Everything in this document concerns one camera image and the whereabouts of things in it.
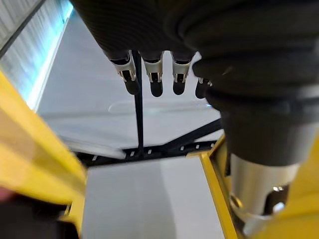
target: black metal bar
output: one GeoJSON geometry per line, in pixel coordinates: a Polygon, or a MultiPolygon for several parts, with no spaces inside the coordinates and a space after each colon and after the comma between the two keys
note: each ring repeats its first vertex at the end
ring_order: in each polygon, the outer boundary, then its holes
{"type": "Polygon", "coordinates": [[[123,150],[127,154],[125,159],[96,156],[89,153],[76,153],[76,155],[85,166],[92,167],[186,156],[191,152],[210,150],[215,143],[215,140],[190,143],[179,149],[171,150],[168,153],[161,151],[161,145],[149,146],[144,148],[145,153],[143,156],[138,155],[139,148],[128,148],[123,150]]]}
{"type": "Polygon", "coordinates": [[[21,25],[15,30],[15,32],[11,35],[11,37],[8,38],[6,43],[3,45],[3,47],[0,49],[0,59],[5,55],[5,53],[8,51],[8,49],[12,46],[16,38],[20,35],[22,30],[25,28],[25,26],[30,22],[32,17],[36,14],[36,12],[42,7],[46,0],[39,0],[32,10],[30,10],[30,13],[26,18],[23,20],[21,25]]]}
{"type": "Polygon", "coordinates": [[[136,78],[139,82],[140,91],[135,97],[136,124],[138,128],[139,151],[138,156],[144,153],[144,132],[143,132],[143,94],[142,94],[142,62],[138,51],[132,51],[132,57],[136,68],[136,78]]]}
{"type": "Polygon", "coordinates": [[[211,123],[208,123],[200,128],[197,128],[187,134],[182,135],[170,142],[167,142],[161,146],[162,151],[169,151],[182,147],[183,145],[194,142],[196,139],[202,138],[208,134],[214,133],[222,129],[221,119],[217,119],[211,123]]]}

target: concrete floor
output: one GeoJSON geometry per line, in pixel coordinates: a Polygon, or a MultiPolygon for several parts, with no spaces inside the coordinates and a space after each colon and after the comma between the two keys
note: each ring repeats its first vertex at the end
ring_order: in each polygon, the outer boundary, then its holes
{"type": "Polygon", "coordinates": [[[223,239],[199,158],[92,168],[83,239],[223,239]]]}
{"type": "MultiPolygon", "coordinates": [[[[219,118],[206,100],[195,96],[192,71],[183,95],[173,93],[171,56],[163,57],[163,95],[151,95],[143,65],[145,145],[165,143],[219,118]]],[[[38,113],[67,139],[115,148],[136,147],[134,97],[75,13],[61,40],[38,113]]],[[[216,139],[221,132],[204,140],[216,139]]]]}

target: light strip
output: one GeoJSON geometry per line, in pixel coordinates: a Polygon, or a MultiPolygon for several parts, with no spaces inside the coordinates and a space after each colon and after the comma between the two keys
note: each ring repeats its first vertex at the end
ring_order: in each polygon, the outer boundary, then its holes
{"type": "Polygon", "coordinates": [[[66,20],[65,20],[63,28],[61,29],[61,33],[55,36],[54,39],[52,40],[52,43],[49,47],[49,51],[47,53],[47,57],[45,58],[42,64],[42,67],[40,68],[38,76],[26,100],[26,104],[29,106],[30,109],[34,110],[35,112],[37,111],[39,107],[39,103],[41,101],[42,94],[43,94],[47,79],[49,77],[49,74],[54,62],[54,58],[56,56],[64,30],[66,28],[66,25],[68,23],[68,20],[70,18],[72,11],[73,11],[73,6],[70,4],[70,9],[65,15],[66,20]]]}

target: yellow beam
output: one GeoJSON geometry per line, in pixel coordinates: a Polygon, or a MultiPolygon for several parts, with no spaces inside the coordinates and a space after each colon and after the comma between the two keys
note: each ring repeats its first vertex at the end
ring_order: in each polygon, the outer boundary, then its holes
{"type": "Polygon", "coordinates": [[[0,72],[0,187],[56,204],[81,230],[86,169],[0,72]]]}
{"type": "Polygon", "coordinates": [[[223,196],[221,187],[219,185],[217,176],[215,174],[213,166],[208,157],[208,153],[202,154],[200,157],[200,161],[206,175],[207,183],[208,183],[212,198],[214,200],[214,204],[217,210],[221,227],[224,232],[224,236],[226,239],[236,239],[238,237],[237,237],[234,225],[232,223],[231,216],[229,214],[226,202],[224,200],[224,196],[223,196]]]}

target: yellow metal frame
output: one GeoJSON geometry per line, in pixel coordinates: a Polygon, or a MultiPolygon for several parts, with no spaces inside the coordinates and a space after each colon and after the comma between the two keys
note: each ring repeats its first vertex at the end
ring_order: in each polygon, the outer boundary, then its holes
{"type": "Polygon", "coordinates": [[[61,219],[81,232],[86,169],[28,108],[0,72],[0,186],[39,200],[70,205],[61,219]]]}
{"type": "MultiPolygon", "coordinates": [[[[242,238],[234,228],[228,203],[230,176],[225,177],[227,147],[222,136],[209,153],[201,154],[201,163],[224,231],[225,238],[242,238]]],[[[319,225],[319,134],[308,160],[301,166],[290,186],[286,208],[275,216],[255,239],[314,239],[319,225]]]]}

